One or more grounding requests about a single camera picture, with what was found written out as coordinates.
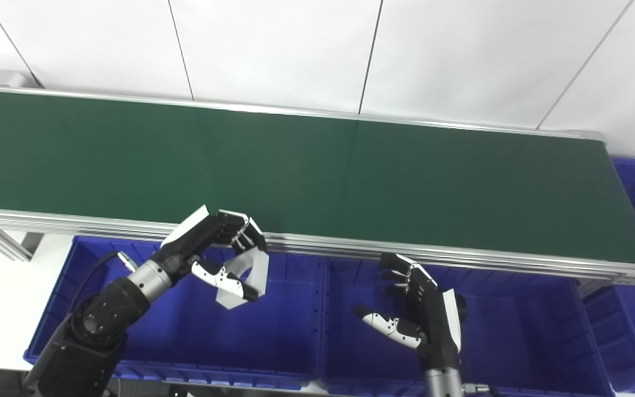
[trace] black cable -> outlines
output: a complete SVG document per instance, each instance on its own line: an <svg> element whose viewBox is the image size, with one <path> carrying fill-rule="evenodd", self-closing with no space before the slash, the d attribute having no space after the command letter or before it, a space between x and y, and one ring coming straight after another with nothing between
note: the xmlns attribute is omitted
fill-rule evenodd
<svg viewBox="0 0 635 397"><path fill-rule="evenodd" d="M499 390L494 386L489 386L489 394L491 394L492 397L501 397L501 393L499 393Z"/></svg>
<svg viewBox="0 0 635 397"><path fill-rule="evenodd" d="M88 273L85 274L85 277L83 277L82 281L80 281L78 289L77 291L75 291L75 296L73 296L73 299L71 299L70 301L70 308L68 308L68 313L72 313L73 310L75 310L75 307L78 305L78 299L80 299L80 294L83 292L83 289L85 289L86 284L88 283L88 281L90 281L90 277L95 273L96 269L108 262L110 259L116 258L116 254L118 253L118 251L108 252L106 255L97 259L96 262L93 263L93 265L90 267L90 270L88 270Z"/></svg>

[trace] panel seam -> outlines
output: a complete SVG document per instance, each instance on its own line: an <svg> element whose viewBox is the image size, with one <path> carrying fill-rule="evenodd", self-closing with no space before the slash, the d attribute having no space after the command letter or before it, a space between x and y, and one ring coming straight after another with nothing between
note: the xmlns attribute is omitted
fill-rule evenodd
<svg viewBox="0 0 635 397"><path fill-rule="evenodd" d="M176 16L173 13L173 7L171 6L171 0L168 0L168 10L171 12L171 20L173 21L173 30L176 33L176 40L178 40L178 50L181 52L181 60L183 61L183 70L186 72L187 88L190 90L190 98L195 100L195 95L192 93L192 84L190 83L190 75L187 73L187 64L185 61L185 55L183 53L183 45L181 45L181 37L178 34L178 25L176 25Z"/></svg>
<svg viewBox="0 0 635 397"><path fill-rule="evenodd" d="M362 94L359 98L359 109L357 114L361 114L361 106L364 103L364 93L366 92L366 82L369 78L369 68L371 67L371 58L374 55L374 45L376 43L376 34L379 31L379 20L381 20L381 8L384 6L384 0L379 3L379 13L376 15L376 25L374 26L374 37L371 39L371 49L369 50L369 60L366 63L366 73L364 74L364 84L362 85Z"/></svg>
<svg viewBox="0 0 635 397"><path fill-rule="evenodd" d="M570 80L570 82L567 83L567 86L565 86L565 88L562 90L562 93L560 93L560 95L557 97L557 99L554 101L554 103L552 103L552 106L550 106L550 109L542 117L542 120L540 120L540 123L537 124L536 129L540 129L540 126L542 126L542 124L545 122L545 120L547 120L547 118L550 116L552 111L554 111L556 106L560 103L560 100L562 100L562 98L565 96L565 94L567 94L567 91L570 89L570 87L572 87L572 85L577 80L577 78L579 78L579 76L582 74L582 72L585 70L585 68L587 68L587 65L589 65L589 62L597 54L597 51L599 51L599 48L601 48L602 45L604 44L604 42L607 40L607 37L609 37L609 34L619 24L619 21L622 20L622 18L624 17L626 12L628 11L628 8L631 7L633 2L635 2L635 0L629 0L628 1L627 5L624 7L622 12L619 14L619 16L617 16L617 18L614 20L614 22L609 27L609 29L607 29L607 32L602 36L602 39L599 40L597 45L594 47L594 50L592 50L592 53L590 53L590 55L587 56L587 59L582 63L582 66L580 66L580 68L577 70L577 73L575 73L575 75L572 76L572 80Z"/></svg>
<svg viewBox="0 0 635 397"><path fill-rule="evenodd" d="M7 30L4 29L4 25L2 25L2 21L0 21L0 28L2 28L2 32L4 33L4 35L7 36L9 43L11 43L11 47L13 47L13 49L18 54L19 58L21 58L21 61L23 62L23 64L26 65L26 68L28 69L28 73L31 73L31 77L33 77L33 80L36 82L36 84L38 84L40 88L45 88L45 86L43 86L43 83L41 83L41 80L39 80L38 77L36 77L36 73L33 73L33 69L31 68L31 66L28 65L28 62L25 60L25 58L23 58L22 53L18 50L18 47L16 47L16 44L11 39L11 36L7 32Z"/></svg>

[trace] metal rail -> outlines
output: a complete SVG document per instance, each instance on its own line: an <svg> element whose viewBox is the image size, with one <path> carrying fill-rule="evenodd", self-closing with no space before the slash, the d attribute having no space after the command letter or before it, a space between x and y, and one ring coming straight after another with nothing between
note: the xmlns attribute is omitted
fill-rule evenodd
<svg viewBox="0 0 635 397"><path fill-rule="evenodd" d="M176 224L173 223L0 210L0 229L26 232L161 241L175 227ZM275 252L376 259L381 252L391 251L399 252L426 265L534 273L603 281L585 282L585 286L601 286L608 283L635 286L635 264L305 234L269 232L265 234L269 249Z"/></svg>

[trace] robotic hand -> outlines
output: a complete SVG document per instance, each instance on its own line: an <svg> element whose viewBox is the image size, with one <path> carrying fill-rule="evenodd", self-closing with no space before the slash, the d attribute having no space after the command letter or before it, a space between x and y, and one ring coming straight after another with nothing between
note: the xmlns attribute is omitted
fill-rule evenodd
<svg viewBox="0 0 635 397"><path fill-rule="evenodd" d="M82 301L53 333L24 381L44 397L98 397L120 360L126 329L151 303L189 273L211 286L253 302L256 289L224 266L201 260L211 244L234 248L237 255L266 252L266 240L254 220L242 213L209 214L202 206L164 239L141 266L119 255L132 273L119 277Z"/></svg>
<svg viewBox="0 0 635 397"><path fill-rule="evenodd" d="M428 272L399 254L381 254L381 277L396 281L390 292L406 296L408 319L390 318L357 304L353 313L393 341L418 352L429 397L462 397L482 392L484 385L466 385L460 378L460 321L464 321L464 299L453 289L441 292Z"/></svg>

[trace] white wall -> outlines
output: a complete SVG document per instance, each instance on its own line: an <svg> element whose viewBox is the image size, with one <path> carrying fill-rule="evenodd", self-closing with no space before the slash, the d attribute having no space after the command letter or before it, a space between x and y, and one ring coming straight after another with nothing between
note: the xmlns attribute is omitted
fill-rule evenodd
<svg viewBox="0 0 635 397"><path fill-rule="evenodd" d="M0 23L0 68L50 89L591 129L635 156L635 0L0 0Z"/></svg>

